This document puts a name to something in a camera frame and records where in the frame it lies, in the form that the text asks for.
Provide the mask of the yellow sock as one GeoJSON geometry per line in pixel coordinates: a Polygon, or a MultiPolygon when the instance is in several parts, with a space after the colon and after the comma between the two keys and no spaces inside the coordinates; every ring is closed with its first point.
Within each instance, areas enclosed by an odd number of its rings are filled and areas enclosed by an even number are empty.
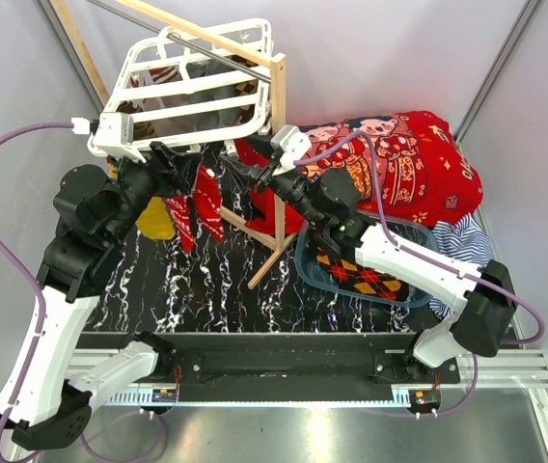
{"type": "Polygon", "coordinates": [[[153,197],[136,221],[140,233],[150,240],[172,240],[176,236],[174,222],[167,206],[159,197],[153,197]]]}

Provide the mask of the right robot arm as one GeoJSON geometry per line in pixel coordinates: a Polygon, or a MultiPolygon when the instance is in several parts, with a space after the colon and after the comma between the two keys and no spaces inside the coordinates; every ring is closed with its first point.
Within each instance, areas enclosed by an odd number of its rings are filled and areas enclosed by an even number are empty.
{"type": "Polygon", "coordinates": [[[357,210],[360,194],[346,169],[328,169],[309,179],[294,164],[298,143],[276,142],[272,148],[263,167],[228,156],[222,160],[238,184],[269,188],[298,212],[327,256],[389,274],[449,308],[439,324],[422,330],[408,347],[403,370],[409,379],[424,382],[447,360],[465,353],[497,355],[517,307],[505,265],[448,258],[390,232],[357,210]]]}

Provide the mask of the red patterned sock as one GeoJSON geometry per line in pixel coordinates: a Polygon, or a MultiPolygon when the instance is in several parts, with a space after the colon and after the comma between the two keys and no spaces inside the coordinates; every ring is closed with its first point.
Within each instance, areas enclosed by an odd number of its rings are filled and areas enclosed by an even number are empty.
{"type": "Polygon", "coordinates": [[[194,248],[195,238],[191,223],[191,209],[186,197],[166,198],[164,203],[170,211],[183,251],[190,254],[194,248]]]}
{"type": "Polygon", "coordinates": [[[211,169],[205,166],[199,168],[192,198],[199,220],[213,238],[221,242],[224,237],[221,218],[222,198],[211,169]]]}

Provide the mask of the white plastic clip hanger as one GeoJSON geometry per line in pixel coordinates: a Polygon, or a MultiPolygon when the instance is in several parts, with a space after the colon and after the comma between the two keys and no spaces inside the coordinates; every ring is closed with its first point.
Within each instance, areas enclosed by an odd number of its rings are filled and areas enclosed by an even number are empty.
{"type": "Polygon", "coordinates": [[[186,25],[170,25],[162,29],[164,32],[176,31],[189,41],[224,57],[239,55],[257,64],[257,72],[271,78],[271,83],[260,81],[258,91],[253,95],[234,96],[227,99],[213,100],[198,104],[186,104],[177,107],[157,109],[149,112],[133,113],[130,102],[142,98],[154,98],[168,95],[190,95],[215,87],[235,85],[251,81],[250,75],[233,69],[229,72],[215,75],[191,78],[186,71],[190,63],[207,62],[212,59],[201,53],[171,40],[164,39],[162,34],[137,41],[125,56],[121,70],[106,102],[103,112],[119,112],[129,114],[133,119],[132,145],[145,156],[150,143],[159,141],[168,147],[191,147],[211,142],[227,141],[243,138],[254,133],[264,134],[273,127],[278,127],[282,121],[279,111],[283,108],[285,83],[282,68],[285,58],[273,52],[272,27],[268,20],[251,18],[231,23],[220,24],[207,28],[198,27],[192,23],[186,25]],[[149,87],[133,88],[131,77],[140,71],[175,67],[178,78],[172,83],[158,84],[149,87]],[[255,104],[253,118],[244,124],[237,123],[203,131],[176,133],[137,140],[134,126],[158,119],[170,119],[184,115],[211,112],[220,109],[240,107],[255,104]]]}

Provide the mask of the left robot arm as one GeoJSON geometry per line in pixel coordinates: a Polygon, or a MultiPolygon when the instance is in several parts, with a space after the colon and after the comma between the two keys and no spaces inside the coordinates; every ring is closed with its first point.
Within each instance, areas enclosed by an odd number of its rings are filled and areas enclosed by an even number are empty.
{"type": "Polygon", "coordinates": [[[123,159],[110,178],[96,165],[68,171],[53,205],[60,218],[34,280],[36,303],[16,364],[0,393],[0,429],[26,450],[64,449],[94,411],[138,380],[165,382],[177,373],[175,348],[151,332],[96,367],[69,376],[73,351],[126,237],[153,198],[194,187],[202,155],[153,142],[143,162],[123,159]]]}

